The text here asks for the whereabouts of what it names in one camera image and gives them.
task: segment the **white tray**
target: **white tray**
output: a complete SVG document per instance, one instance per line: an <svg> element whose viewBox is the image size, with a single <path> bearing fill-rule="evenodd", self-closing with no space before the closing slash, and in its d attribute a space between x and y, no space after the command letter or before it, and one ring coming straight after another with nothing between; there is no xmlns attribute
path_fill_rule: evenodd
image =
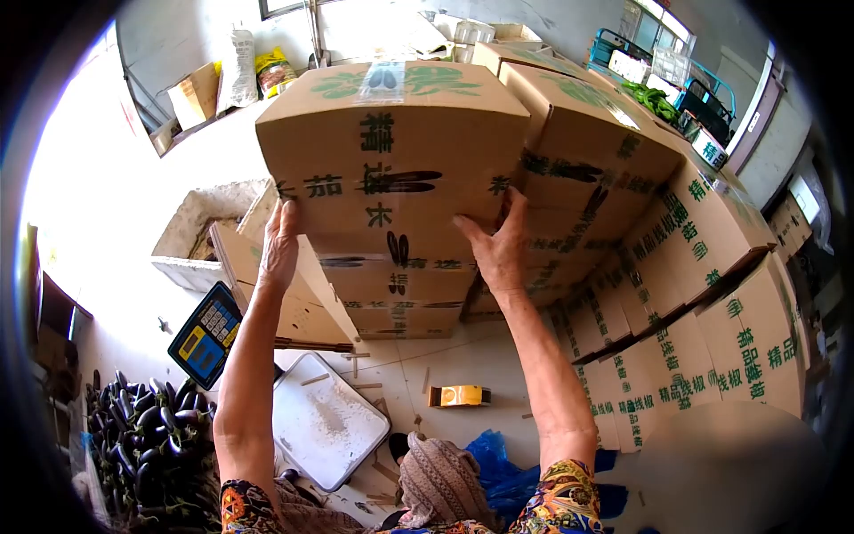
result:
<svg viewBox="0 0 854 534"><path fill-rule="evenodd" d="M273 384L276 447L323 491L341 488L390 430L388 418L316 352L301 355Z"/></svg>

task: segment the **hand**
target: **hand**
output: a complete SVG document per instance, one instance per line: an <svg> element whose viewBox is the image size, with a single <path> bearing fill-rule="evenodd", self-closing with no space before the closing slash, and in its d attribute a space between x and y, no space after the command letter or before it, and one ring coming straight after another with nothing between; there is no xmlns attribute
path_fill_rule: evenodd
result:
<svg viewBox="0 0 854 534"><path fill-rule="evenodd" d="M508 187L505 201L510 201L510 214L493 236L484 232L465 215L455 215L453 223L471 243L481 276L493 295L524 293L525 256L528 253L526 216L528 199L515 187Z"/></svg>
<svg viewBox="0 0 854 534"><path fill-rule="evenodd" d="M264 252L258 267L258 289L283 297L294 278L300 244L296 240L299 213L296 201L276 201L264 229Z"/></svg>

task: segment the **blue plastic bag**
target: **blue plastic bag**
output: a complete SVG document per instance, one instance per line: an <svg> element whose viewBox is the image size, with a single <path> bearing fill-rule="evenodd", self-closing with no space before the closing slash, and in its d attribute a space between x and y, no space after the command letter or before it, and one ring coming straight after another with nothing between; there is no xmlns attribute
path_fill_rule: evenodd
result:
<svg viewBox="0 0 854 534"><path fill-rule="evenodd" d="M504 518L505 530L515 521L525 504L536 492L540 482L540 466L528 470L519 469L507 459L507 449L501 432L484 431L465 450L469 451L480 465L480 483L486 491L489 507ZM607 471L614 467L616 451L596 451L596 471ZM623 486L597 484L600 489L600 519L615 518L626 506L629 493Z"/></svg>

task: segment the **finger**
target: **finger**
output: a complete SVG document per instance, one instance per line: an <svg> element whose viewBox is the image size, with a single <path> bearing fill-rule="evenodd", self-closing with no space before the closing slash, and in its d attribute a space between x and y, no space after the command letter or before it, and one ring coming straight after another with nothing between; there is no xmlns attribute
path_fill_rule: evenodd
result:
<svg viewBox="0 0 854 534"><path fill-rule="evenodd" d="M282 207L282 219L278 227L278 235L281 237L296 236L299 232L300 210L296 207L296 200L290 199Z"/></svg>
<svg viewBox="0 0 854 534"><path fill-rule="evenodd" d="M489 237L475 221L465 215L455 215L453 217L453 224L459 228L459 231L463 233L472 246Z"/></svg>
<svg viewBox="0 0 854 534"><path fill-rule="evenodd" d="M276 200L276 206L272 209L272 214L270 215L270 220L267 221L266 224L266 233L267 235L276 235L278 233L279 220L282 217L282 199L279 198Z"/></svg>
<svg viewBox="0 0 854 534"><path fill-rule="evenodd" d="M510 198L510 214L507 215L503 226L524 228L528 213L528 198L512 185L507 188L505 194Z"/></svg>

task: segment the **pile of eggplants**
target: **pile of eggplants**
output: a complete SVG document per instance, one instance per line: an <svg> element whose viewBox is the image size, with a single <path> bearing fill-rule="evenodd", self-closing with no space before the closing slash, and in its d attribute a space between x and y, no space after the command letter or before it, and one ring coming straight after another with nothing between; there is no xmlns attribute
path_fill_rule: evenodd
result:
<svg viewBox="0 0 854 534"><path fill-rule="evenodd" d="M107 509L131 532L220 532L219 482L208 428L216 403L187 378L86 385L93 457Z"/></svg>

